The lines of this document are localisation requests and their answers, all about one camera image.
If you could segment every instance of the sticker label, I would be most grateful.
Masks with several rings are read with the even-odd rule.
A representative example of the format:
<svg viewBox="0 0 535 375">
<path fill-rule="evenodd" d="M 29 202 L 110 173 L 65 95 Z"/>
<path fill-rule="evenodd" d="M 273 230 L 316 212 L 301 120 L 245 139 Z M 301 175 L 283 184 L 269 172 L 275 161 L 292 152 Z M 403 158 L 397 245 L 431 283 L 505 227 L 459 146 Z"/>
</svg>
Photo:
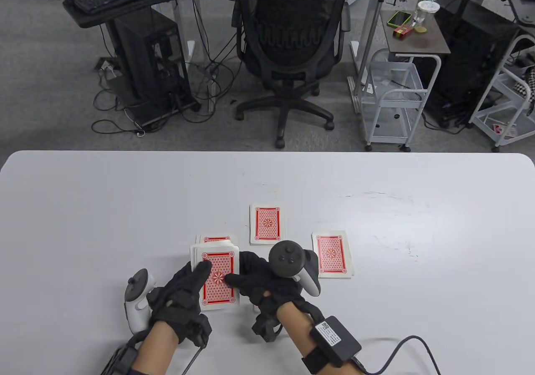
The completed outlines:
<svg viewBox="0 0 535 375">
<path fill-rule="evenodd" d="M 327 324 L 326 321 L 323 321 L 316 325 L 316 330 L 319 334 L 325 339 L 329 346 L 333 347 L 336 343 L 341 342 L 340 336 L 333 331 L 332 327 Z"/>
</svg>

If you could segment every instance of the black glove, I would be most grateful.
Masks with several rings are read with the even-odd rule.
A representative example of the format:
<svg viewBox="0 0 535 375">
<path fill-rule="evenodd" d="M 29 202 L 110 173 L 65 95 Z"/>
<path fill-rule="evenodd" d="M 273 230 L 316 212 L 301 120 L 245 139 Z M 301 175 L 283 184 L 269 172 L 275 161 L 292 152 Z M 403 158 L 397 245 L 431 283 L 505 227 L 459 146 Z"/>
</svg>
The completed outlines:
<svg viewBox="0 0 535 375">
<path fill-rule="evenodd" d="M 304 302 L 302 286 L 273 273 L 269 263 L 250 251 L 239 252 L 239 274 L 228 274 L 225 282 L 239 289 L 267 317 L 276 319 L 277 309 L 289 301 Z"/>
<path fill-rule="evenodd" d="M 212 332 L 208 318 L 201 314 L 199 291 L 212 270 L 212 262 L 199 262 L 191 271 L 187 263 L 164 286 L 156 287 L 147 295 L 153 310 L 150 325 L 157 320 L 165 321 L 178 336 L 179 343 L 190 339 L 195 346 L 206 345 Z"/>
</svg>

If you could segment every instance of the vr controller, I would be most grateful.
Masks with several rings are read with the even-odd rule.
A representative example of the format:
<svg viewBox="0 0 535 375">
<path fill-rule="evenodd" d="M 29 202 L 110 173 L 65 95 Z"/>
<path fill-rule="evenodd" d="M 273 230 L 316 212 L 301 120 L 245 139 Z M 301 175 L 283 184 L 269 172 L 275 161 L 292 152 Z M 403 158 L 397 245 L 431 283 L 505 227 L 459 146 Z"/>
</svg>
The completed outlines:
<svg viewBox="0 0 535 375">
<path fill-rule="evenodd" d="M 147 294 L 154 289 L 156 281 L 145 268 L 128 279 L 125 290 L 125 313 L 132 334 L 149 327 L 150 307 Z"/>
<path fill-rule="evenodd" d="M 269 252 L 271 270 L 283 278 L 292 278 L 312 297 L 319 296 L 318 256 L 292 240 L 275 244 Z"/>
</svg>

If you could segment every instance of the black mesh chair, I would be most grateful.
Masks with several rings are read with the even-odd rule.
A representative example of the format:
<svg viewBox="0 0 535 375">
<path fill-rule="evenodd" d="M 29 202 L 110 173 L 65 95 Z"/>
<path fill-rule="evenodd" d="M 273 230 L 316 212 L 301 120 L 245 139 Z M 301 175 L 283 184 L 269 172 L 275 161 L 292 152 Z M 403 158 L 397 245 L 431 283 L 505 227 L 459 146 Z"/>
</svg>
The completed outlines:
<svg viewBox="0 0 535 375">
<path fill-rule="evenodd" d="M 345 0 L 236 0 L 232 26 L 237 29 L 239 59 L 274 94 L 239 104 L 235 119 L 243 120 L 246 110 L 279 108 L 276 148 L 284 148 L 291 109 L 319 116 L 326 120 L 326 130 L 334 129 L 332 113 L 303 97 L 309 92 L 319 95 L 318 80 L 342 58 L 344 33 L 350 26 Z"/>
</svg>

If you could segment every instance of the computer case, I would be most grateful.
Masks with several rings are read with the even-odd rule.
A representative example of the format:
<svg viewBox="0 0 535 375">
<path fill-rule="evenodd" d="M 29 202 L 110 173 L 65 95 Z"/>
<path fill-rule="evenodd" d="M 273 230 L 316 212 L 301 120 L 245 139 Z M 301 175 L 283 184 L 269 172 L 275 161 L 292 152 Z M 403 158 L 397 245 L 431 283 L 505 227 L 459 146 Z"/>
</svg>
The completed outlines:
<svg viewBox="0 0 535 375">
<path fill-rule="evenodd" d="M 115 25 L 136 97 L 155 100 L 177 88 L 191 93 L 178 26 L 173 20 L 144 8 L 116 18 Z"/>
<path fill-rule="evenodd" d="M 487 88 L 503 54 L 518 32 L 518 26 L 502 16 L 469 1 L 456 16 L 461 0 L 437 0 L 441 8 L 436 22 L 451 54 L 442 56 L 442 66 L 425 106 L 441 127 L 451 121 L 468 121 Z M 434 62 L 415 58 L 418 73 L 427 86 Z"/>
</svg>

